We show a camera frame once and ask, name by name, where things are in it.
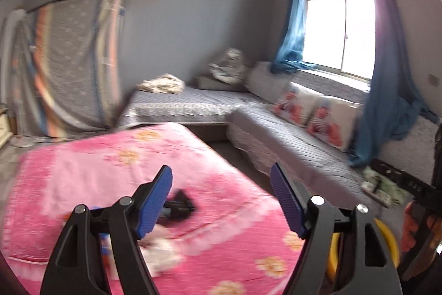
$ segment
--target gray bedspread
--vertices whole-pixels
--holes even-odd
[[[288,175],[300,180],[311,193],[331,204],[353,208],[366,204],[375,217],[385,221],[396,237],[401,234],[403,208],[385,209],[361,188],[360,174],[347,165],[347,155],[276,117],[266,106],[245,106],[229,117],[228,137],[247,153],[255,167],[269,175],[279,162]]]
[[[181,94],[137,90],[117,123],[118,129],[172,121],[181,124],[224,124],[226,115],[244,105],[263,104],[251,94],[186,87]]]
[[[12,57],[19,135],[79,138],[115,124],[123,14],[122,0],[63,0],[28,13]]]

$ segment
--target bed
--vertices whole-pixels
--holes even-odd
[[[247,104],[264,104],[251,93],[186,87],[181,94],[135,91],[117,123],[118,129],[172,121],[181,124],[225,124],[226,116]]]
[[[161,294],[281,294],[303,246],[277,200],[184,126],[163,123],[31,150],[5,212],[2,252],[31,295],[39,293],[61,216],[79,203],[106,207],[151,181],[163,165],[171,193],[192,216],[169,227],[184,261],[156,277]],[[117,280],[112,293],[122,294]]]

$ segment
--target pink blanket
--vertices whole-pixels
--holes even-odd
[[[61,216],[79,203],[107,207],[162,165],[171,193],[184,189],[197,211],[170,228],[185,256],[155,278],[167,295],[281,294],[303,242],[275,198],[185,127],[164,123],[28,152],[4,220],[2,252],[31,295],[37,295]],[[114,295],[121,294],[111,280]]]

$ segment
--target wall outlet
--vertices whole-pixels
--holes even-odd
[[[434,87],[439,86],[439,78],[435,75],[428,74],[428,83],[430,83]]]

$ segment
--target metal pivot screw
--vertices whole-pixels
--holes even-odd
[[[319,195],[313,195],[312,196],[312,203],[315,205],[322,205],[325,203],[325,200],[322,196]]]
[[[123,196],[120,201],[120,205],[126,206],[132,204],[132,198],[130,196]]]
[[[74,211],[75,211],[77,214],[84,213],[84,212],[86,211],[86,206],[83,205],[83,204],[79,204],[79,205],[77,205],[77,206],[75,207]]]
[[[356,207],[356,209],[357,209],[359,212],[363,213],[363,214],[367,214],[367,213],[368,213],[368,208],[367,208],[367,206],[364,205],[364,204],[358,204],[357,207]]]

